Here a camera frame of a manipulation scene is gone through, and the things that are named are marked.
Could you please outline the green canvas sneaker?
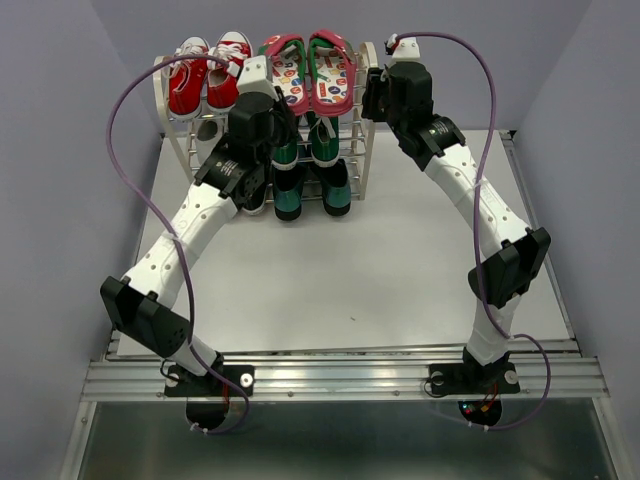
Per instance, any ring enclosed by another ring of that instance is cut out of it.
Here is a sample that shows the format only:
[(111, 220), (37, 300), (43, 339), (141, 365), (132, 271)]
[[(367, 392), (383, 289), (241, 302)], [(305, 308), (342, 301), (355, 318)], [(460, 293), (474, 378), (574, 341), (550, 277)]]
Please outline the green canvas sneaker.
[(289, 171), (297, 165), (300, 139), (300, 133), (296, 133), (287, 144), (282, 147), (277, 147), (274, 150), (271, 159), (271, 165), (274, 169), (279, 171)]
[(314, 163), (330, 168), (337, 163), (340, 151), (339, 118), (319, 116), (312, 111), (306, 113), (309, 125), (310, 152)]

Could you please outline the pink flip flop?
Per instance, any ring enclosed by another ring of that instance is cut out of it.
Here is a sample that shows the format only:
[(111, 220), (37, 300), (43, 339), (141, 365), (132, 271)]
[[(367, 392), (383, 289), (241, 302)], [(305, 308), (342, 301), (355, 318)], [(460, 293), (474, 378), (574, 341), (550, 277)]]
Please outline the pink flip flop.
[(306, 53), (304, 40), (297, 34), (273, 35), (259, 49), (259, 54), (271, 62), (274, 86), (282, 90), (296, 117), (306, 114), (310, 107)]
[(351, 44), (333, 31), (314, 32), (308, 43), (311, 108), (322, 117), (339, 117), (354, 104), (357, 60)]

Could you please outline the dark green loafer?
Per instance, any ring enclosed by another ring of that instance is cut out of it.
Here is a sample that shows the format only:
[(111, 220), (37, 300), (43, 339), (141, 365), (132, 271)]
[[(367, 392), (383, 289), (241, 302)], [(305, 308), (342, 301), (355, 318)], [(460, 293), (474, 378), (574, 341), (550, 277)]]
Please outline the dark green loafer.
[(338, 159), (331, 167), (320, 167), (313, 163), (311, 170), (320, 182), (325, 211), (333, 217), (346, 215), (351, 207), (351, 184), (347, 166)]
[(279, 220), (294, 221), (301, 215), (305, 176), (306, 170), (301, 165), (273, 172), (273, 203)]

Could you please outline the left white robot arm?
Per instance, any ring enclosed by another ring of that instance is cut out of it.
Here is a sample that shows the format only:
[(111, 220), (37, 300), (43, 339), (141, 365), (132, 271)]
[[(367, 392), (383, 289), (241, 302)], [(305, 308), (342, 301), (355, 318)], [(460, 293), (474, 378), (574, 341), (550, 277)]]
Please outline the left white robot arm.
[(228, 113), (228, 126), (197, 171), (186, 197), (144, 257), (121, 278), (108, 277), (100, 295), (115, 330), (135, 340), (179, 371), (177, 384), (199, 393), (231, 389), (219, 352), (195, 335), (195, 317), (173, 310), (180, 289), (195, 299), (190, 270), (219, 230), (266, 190), (273, 151), (296, 136), (296, 121), (280, 88), (242, 93)]

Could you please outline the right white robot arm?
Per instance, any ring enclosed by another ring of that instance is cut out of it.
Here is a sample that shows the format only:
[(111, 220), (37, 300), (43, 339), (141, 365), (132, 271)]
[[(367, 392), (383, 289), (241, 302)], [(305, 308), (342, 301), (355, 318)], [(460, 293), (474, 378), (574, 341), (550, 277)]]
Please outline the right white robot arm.
[(362, 106), (364, 118), (389, 126), (399, 148), (440, 187), (473, 234), (476, 264), (467, 281), (477, 304), (471, 336), (460, 362), (430, 367), (432, 395), (519, 392), (508, 342), (515, 311), (539, 273), (550, 234), (532, 229), (511, 211), (457, 125), (435, 113), (432, 77), (424, 65), (369, 68)]

